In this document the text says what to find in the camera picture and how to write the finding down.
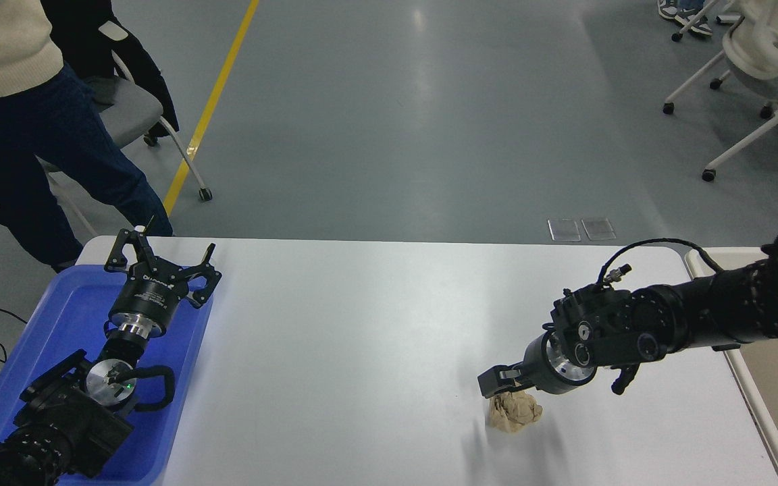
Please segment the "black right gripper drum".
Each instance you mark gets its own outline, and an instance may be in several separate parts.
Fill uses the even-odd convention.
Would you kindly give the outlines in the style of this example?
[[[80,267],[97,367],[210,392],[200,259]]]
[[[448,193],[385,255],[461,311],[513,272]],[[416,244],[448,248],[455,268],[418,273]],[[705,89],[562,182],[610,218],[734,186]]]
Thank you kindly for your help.
[[[592,370],[572,363],[553,331],[547,331],[527,346],[523,369],[532,387],[547,394],[569,393],[592,381]]]

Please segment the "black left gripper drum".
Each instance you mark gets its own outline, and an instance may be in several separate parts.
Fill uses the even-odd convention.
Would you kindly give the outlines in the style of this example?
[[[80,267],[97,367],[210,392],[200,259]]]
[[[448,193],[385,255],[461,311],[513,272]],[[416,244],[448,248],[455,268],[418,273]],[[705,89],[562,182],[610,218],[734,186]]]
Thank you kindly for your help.
[[[179,302],[186,295],[186,284],[171,273],[164,273],[161,265],[155,265],[160,274],[152,273],[148,263],[136,263],[128,271],[126,284],[116,298],[108,319],[117,325],[128,320],[149,320],[153,329],[165,330],[170,325]]]

